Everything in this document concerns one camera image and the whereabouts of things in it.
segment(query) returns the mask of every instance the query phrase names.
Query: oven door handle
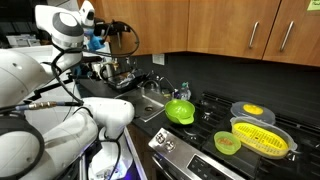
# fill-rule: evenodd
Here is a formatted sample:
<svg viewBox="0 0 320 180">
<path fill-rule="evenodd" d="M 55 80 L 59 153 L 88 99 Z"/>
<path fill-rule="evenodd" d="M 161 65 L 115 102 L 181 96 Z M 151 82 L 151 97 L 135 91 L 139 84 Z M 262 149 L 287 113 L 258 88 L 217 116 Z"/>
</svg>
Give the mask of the oven door handle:
<svg viewBox="0 0 320 180">
<path fill-rule="evenodd" d="M 169 180 L 175 180 L 160 164 L 160 162 L 156 159 L 156 157 L 153 155 L 152 156 L 153 162 L 160 168 L 160 170 L 164 173 L 164 175 L 169 179 Z"/>
</svg>

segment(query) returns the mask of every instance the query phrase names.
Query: backsplash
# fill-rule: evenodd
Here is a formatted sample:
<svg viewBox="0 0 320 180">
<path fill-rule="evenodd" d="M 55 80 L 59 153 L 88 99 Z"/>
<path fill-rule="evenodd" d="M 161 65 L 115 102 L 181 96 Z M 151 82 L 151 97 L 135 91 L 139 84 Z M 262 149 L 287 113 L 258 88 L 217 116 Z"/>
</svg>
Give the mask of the backsplash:
<svg viewBox="0 0 320 180">
<path fill-rule="evenodd" d="M 320 68 L 198 53 L 166 54 L 165 66 L 151 55 L 133 58 L 177 89 L 189 82 L 193 100 L 210 91 L 320 127 Z"/>
</svg>

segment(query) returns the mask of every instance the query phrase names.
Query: oven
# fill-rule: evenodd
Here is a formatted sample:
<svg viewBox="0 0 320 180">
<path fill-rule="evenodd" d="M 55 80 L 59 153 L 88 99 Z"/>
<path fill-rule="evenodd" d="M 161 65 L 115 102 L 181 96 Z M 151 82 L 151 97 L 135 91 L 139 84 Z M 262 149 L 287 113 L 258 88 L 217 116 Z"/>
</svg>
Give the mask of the oven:
<svg viewBox="0 0 320 180">
<path fill-rule="evenodd" d="M 294 153 L 274 160 L 242 146 L 234 155 L 220 153 L 213 136 L 231 132 L 230 108 L 234 101 L 204 92 L 195 103 L 191 125 L 167 122 L 151 139 L 152 157 L 167 179 L 320 179 L 320 128 L 276 114 L 275 126 L 298 144 Z"/>
</svg>

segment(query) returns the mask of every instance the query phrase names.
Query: stovetop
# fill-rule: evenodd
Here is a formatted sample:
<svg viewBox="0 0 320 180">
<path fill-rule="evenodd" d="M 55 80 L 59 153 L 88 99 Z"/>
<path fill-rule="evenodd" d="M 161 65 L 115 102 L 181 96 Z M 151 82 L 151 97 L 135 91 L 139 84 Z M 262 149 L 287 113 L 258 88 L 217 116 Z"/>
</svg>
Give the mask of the stovetop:
<svg viewBox="0 0 320 180">
<path fill-rule="evenodd" d="M 276 115 L 275 126 L 290 134 L 299 153 L 289 153 L 280 160 L 261 157 L 243 146 L 231 156 L 220 153 L 213 136 L 218 131 L 231 132 L 233 102 L 204 92 L 202 100 L 195 103 L 193 124 L 168 122 L 164 128 L 245 179 L 320 179 L 320 128 L 280 114 Z"/>
</svg>

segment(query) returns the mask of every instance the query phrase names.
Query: lime green bowl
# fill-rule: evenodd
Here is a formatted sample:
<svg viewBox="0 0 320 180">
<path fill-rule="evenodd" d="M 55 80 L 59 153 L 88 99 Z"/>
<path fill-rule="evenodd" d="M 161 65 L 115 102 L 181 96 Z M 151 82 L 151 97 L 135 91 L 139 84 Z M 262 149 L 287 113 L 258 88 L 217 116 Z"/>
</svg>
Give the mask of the lime green bowl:
<svg viewBox="0 0 320 180">
<path fill-rule="evenodd" d="M 216 148 L 223 154 L 233 155 L 236 153 L 240 147 L 241 142 L 238 138 L 236 138 L 233 134 L 220 131 L 214 135 L 214 142 Z"/>
<path fill-rule="evenodd" d="M 194 121 L 195 107 L 189 101 L 174 99 L 165 105 L 165 112 L 171 122 L 187 125 Z"/>
</svg>

